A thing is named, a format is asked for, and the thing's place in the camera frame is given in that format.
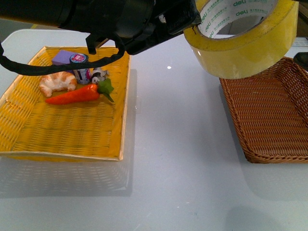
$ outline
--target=yellow basket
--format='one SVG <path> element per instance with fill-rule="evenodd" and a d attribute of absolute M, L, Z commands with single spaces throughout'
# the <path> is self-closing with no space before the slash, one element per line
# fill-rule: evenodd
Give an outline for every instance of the yellow basket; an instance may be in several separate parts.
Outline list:
<path fill-rule="evenodd" d="M 88 54 L 85 47 L 44 47 L 29 64 L 51 65 L 60 50 Z M 114 53 L 116 48 L 102 47 L 89 55 L 89 61 Z M 37 161 L 122 160 L 129 64 L 125 53 L 103 67 L 115 88 L 114 103 L 101 95 L 92 102 L 49 105 L 38 90 L 40 77 L 17 76 L 0 98 L 0 156 Z"/>

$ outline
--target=tape roll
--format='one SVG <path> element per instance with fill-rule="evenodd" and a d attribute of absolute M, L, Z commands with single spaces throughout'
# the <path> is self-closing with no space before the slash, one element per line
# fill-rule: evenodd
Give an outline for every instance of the tape roll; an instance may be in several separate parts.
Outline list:
<path fill-rule="evenodd" d="M 279 61 L 296 37 L 298 2 L 291 0 L 198 0 L 202 23 L 184 30 L 201 66 L 220 78 L 244 78 Z M 230 38 L 215 35 L 238 18 L 261 16 L 251 29 Z"/>

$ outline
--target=table surface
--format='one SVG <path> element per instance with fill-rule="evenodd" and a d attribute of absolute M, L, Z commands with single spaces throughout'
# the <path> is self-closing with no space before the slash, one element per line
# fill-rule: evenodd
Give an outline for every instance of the table surface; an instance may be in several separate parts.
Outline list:
<path fill-rule="evenodd" d="M 21 30 L 4 54 L 27 63 L 43 46 L 86 46 L 86 36 Z M 297 42 L 287 56 L 308 51 Z M 17 74 L 0 72 L 3 94 Z M 1 230 L 307 230 L 307 165 L 246 161 L 219 79 L 184 36 L 132 56 L 125 136 L 122 162 L 2 158 Z"/>

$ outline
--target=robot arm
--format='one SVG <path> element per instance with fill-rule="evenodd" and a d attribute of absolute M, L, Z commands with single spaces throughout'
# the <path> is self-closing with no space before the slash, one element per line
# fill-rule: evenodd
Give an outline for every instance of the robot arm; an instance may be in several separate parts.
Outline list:
<path fill-rule="evenodd" d="M 138 54 L 201 22 L 194 0 L 1 0 L 0 18 L 90 33 L 86 38 L 90 54 L 109 39 L 119 48 L 112 57 L 82 66 L 33 67 L 10 61 L 0 47 L 0 64 L 23 75 L 104 66 L 124 51 Z"/>

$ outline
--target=tape core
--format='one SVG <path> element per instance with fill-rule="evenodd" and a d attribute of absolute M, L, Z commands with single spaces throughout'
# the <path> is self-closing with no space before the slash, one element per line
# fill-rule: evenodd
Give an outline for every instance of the tape core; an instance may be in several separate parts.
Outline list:
<path fill-rule="evenodd" d="M 250 16 L 261 18 L 255 25 L 257 26 L 271 14 L 277 2 L 278 0 L 210 0 L 200 12 L 202 22 L 198 25 L 198 30 L 201 35 L 213 39 L 227 24 Z"/>

